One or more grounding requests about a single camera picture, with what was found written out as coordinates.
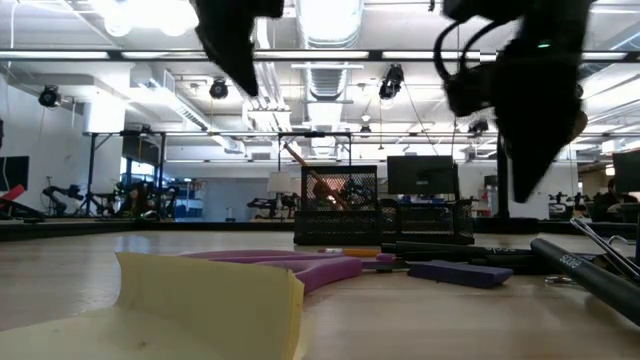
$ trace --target black mesh basket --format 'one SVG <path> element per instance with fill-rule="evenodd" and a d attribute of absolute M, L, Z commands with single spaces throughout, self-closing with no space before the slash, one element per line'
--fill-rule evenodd
<path fill-rule="evenodd" d="M 302 167 L 302 211 L 342 210 L 321 178 L 351 211 L 378 209 L 378 168 L 376 166 L 304 166 Z"/>
<path fill-rule="evenodd" d="M 298 245 L 377 246 L 382 243 L 380 211 L 296 211 Z"/>
<path fill-rule="evenodd" d="M 434 204 L 399 204 L 381 200 L 385 241 L 470 245 L 474 243 L 471 200 Z"/>

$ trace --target purple pool noodle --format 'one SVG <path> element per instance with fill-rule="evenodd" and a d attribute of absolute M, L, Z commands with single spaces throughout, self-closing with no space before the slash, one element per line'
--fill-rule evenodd
<path fill-rule="evenodd" d="M 360 259 L 342 254 L 318 254 L 281 250 L 231 250 L 185 254 L 184 257 L 291 269 L 305 284 L 305 294 L 329 283 L 362 273 Z"/>
<path fill-rule="evenodd" d="M 249 256 L 285 256 L 285 255 L 308 255 L 309 253 L 285 251 L 285 250 L 227 250 L 227 251 L 207 251 L 193 254 L 183 254 L 180 256 L 197 259 L 217 259 L 225 257 L 249 257 Z"/>
<path fill-rule="evenodd" d="M 275 255 L 275 256 L 239 256 L 239 257 L 214 257 L 209 261 L 224 261 L 238 264 L 254 264 L 264 261 L 287 260 L 324 260 L 336 257 L 344 257 L 342 254 L 305 254 L 305 255 Z"/>
<path fill-rule="evenodd" d="M 332 282 L 359 276 L 362 273 L 360 259 L 342 256 L 316 260 L 264 261 L 257 265 L 268 265 L 290 269 L 304 283 L 304 293 Z"/>
<path fill-rule="evenodd" d="M 412 266 L 408 275 L 486 289 L 505 282 L 513 275 L 513 270 L 447 261 L 429 261 Z"/>
<path fill-rule="evenodd" d="M 376 255 L 376 260 L 381 262 L 393 262 L 396 256 L 394 254 L 378 254 Z"/>

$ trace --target table surface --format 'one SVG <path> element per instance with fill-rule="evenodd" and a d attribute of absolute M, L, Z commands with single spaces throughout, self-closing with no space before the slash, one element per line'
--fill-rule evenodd
<path fill-rule="evenodd" d="M 540 236 L 570 251 L 599 252 L 585 237 Z M 110 306 L 120 287 L 114 252 L 293 250 L 292 238 L 140 232 L 0 243 L 0 330 Z M 528 248 L 532 239 L 477 235 L 476 243 Z M 546 286 L 542 277 L 513 277 L 479 290 L 403 272 L 365 273 L 317 290 L 305 298 L 305 312 L 317 318 L 307 360 L 640 358 L 640 329 L 588 292 Z"/>

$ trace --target computer monitor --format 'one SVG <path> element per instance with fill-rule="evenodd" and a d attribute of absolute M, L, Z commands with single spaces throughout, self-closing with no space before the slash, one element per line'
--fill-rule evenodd
<path fill-rule="evenodd" d="M 18 185 L 22 185 L 25 190 L 29 190 L 29 157 L 11 156 L 0 158 L 0 191 L 9 191 Z"/>
<path fill-rule="evenodd" d="M 640 191 L 640 151 L 613 154 L 616 169 L 616 191 Z"/>
<path fill-rule="evenodd" d="M 387 157 L 389 194 L 458 193 L 458 169 L 451 156 Z"/>

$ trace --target yellow sticky note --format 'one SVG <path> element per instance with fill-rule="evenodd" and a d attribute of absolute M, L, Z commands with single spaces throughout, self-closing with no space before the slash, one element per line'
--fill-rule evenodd
<path fill-rule="evenodd" d="M 0 358 L 294 359 L 304 285 L 291 271 L 117 256 L 122 285 L 114 306 L 2 332 Z"/>

